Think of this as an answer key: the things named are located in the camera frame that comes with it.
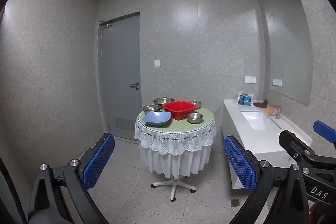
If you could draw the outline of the blue plastic plate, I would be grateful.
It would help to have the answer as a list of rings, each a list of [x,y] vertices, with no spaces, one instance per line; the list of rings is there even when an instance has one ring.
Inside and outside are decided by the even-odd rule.
[[[151,124],[153,126],[161,126],[167,123],[170,119],[171,119],[170,112],[151,111],[148,112],[142,120],[145,123]]]

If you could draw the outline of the red plastic basin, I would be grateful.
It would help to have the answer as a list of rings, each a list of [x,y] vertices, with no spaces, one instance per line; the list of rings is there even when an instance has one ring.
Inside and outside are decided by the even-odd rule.
[[[187,101],[174,101],[163,105],[165,112],[171,113],[171,118],[177,121],[187,118],[187,115],[193,113],[196,105]]]

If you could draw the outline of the large steel bowl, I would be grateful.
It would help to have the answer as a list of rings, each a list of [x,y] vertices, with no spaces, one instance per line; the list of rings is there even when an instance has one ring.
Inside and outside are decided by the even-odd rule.
[[[160,97],[160,98],[154,99],[153,103],[156,104],[156,105],[163,106],[164,104],[171,103],[171,102],[174,102],[174,101],[175,101],[175,99],[171,98],[171,97]]]

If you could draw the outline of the steel faucet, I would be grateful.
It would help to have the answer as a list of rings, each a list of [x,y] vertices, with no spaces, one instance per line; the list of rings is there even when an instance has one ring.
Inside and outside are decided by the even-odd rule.
[[[280,105],[271,105],[272,108],[276,110],[276,119],[280,119],[281,106]]]

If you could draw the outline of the floor drain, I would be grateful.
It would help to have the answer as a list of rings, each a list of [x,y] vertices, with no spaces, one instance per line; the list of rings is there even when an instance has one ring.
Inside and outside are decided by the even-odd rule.
[[[240,200],[239,199],[231,199],[231,207],[239,207]]]

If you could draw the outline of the white sink counter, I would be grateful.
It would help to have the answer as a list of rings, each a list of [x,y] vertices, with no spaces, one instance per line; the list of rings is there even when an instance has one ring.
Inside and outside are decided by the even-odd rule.
[[[284,130],[294,133],[306,145],[312,144],[312,138],[284,115],[277,119],[268,116],[265,109],[239,105],[236,100],[224,100],[223,104],[223,136],[233,135],[258,160],[267,160],[273,166],[282,168],[295,163],[279,145],[278,137]]]

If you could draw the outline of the orange bottle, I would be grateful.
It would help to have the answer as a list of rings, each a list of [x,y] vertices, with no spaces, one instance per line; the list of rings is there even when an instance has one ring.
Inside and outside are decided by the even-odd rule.
[[[268,115],[276,115],[276,110],[273,107],[267,107],[266,108],[266,113]]]

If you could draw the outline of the dark red cloth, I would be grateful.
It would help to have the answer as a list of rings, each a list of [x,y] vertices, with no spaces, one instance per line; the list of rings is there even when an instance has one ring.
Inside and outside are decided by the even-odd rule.
[[[259,108],[264,108],[266,109],[268,106],[268,100],[264,100],[263,102],[254,102],[253,105],[255,107],[259,107]]]

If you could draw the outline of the blue white packet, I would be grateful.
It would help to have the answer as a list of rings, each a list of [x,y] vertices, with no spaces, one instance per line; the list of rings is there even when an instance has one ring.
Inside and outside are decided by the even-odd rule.
[[[253,94],[238,92],[238,104],[244,106],[251,106],[253,102]]]

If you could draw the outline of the round table with tablecloth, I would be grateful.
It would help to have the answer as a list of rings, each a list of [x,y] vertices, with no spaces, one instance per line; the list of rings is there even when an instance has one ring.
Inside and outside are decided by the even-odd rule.
[[[170,119],[155,127],[147,124],[144,113],[138,115],[135,122],[134,138],[139,141],[141,160],[151,173],[163,174],[165,181],[154,182],[152,188],[171,186],[170,201],[176,200],[177,187],[195,193],[194,186],[183,179],[198,174],[209,162],[214,138],[217,134],[215,116],[202,107],[197,113],[203,116],[197,124],[187,119]]]

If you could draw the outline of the grey door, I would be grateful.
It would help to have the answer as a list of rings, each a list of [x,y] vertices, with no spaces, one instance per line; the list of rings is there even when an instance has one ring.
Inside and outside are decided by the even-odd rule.
[[[142,111],[139,12],[102,22],[99,76],[104,122],[109,133],[134,140]]]

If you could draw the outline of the white wall socket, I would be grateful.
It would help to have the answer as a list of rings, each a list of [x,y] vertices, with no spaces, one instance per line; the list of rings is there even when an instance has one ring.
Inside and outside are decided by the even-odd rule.
[[[244,76],[244,83],[245,84],[256,84],[256,77],[255,76]]]

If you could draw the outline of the wall mirror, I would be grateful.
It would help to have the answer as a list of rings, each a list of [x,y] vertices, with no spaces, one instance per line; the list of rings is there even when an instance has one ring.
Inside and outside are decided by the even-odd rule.
[[[313,53],[301,0],[266,0],[270,90],[309,105]]]

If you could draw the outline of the white light switch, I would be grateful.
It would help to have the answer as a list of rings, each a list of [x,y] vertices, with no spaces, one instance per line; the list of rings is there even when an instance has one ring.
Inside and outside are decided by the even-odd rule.
[[[161,66],[161,61],[160,60],[155,60],[154,61],[154,66],[155,67],[160,67]]]

